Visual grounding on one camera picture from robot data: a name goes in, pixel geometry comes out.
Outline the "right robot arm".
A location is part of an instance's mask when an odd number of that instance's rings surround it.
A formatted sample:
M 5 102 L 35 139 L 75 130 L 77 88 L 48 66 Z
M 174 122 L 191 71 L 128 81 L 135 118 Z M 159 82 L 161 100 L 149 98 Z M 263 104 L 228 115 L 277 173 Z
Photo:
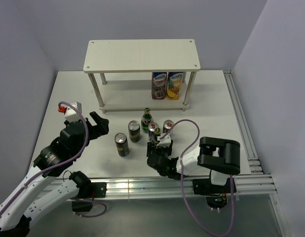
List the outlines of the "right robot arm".
M 217 193 L 231 175 L 240 174 L 240 143 L 234 140 L 201 137 L 199 146 L 183 155 L 182 160 L 171 158 L 173 140 L 147 143 L 147 165 L 160 176 L 173 180 L 188 177 L 200 168 L 210 170 L 208 187 Z

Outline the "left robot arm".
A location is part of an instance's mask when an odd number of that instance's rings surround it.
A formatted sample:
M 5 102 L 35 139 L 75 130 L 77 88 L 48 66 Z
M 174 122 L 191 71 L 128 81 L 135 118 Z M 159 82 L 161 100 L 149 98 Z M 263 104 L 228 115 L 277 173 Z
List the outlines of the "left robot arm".
M 91 140 L 109 133 L 109 120 L 90 112 L 96 122 L 65 121 L 49 146 L 42 149 L 28 174 L 0 205 L 0 237 L 25 237 L 35 221 L 62 202 L 89 198 L 93 192 L 90 179 L 81 171 L 73 172 L 68 180 L 45 196 L 38 195 L 81 156 L 81 149 Z

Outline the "green glass bottle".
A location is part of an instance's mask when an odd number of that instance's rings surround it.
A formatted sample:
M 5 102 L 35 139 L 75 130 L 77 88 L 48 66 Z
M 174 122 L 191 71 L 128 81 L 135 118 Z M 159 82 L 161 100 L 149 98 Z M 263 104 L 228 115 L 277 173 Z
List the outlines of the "green glass bottle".
M 144 114 L 141 119 L 141 128 L 144 133 L 148 133 L 148 126 L 153 121 L 149 108 L 144 109 Z
M 153 142 L 157 143 L 158 142 L 158 137 L 161 136 L 161 129 L 159 127 L 156 127 L 154 129 L 154 133 L 153 133 Z

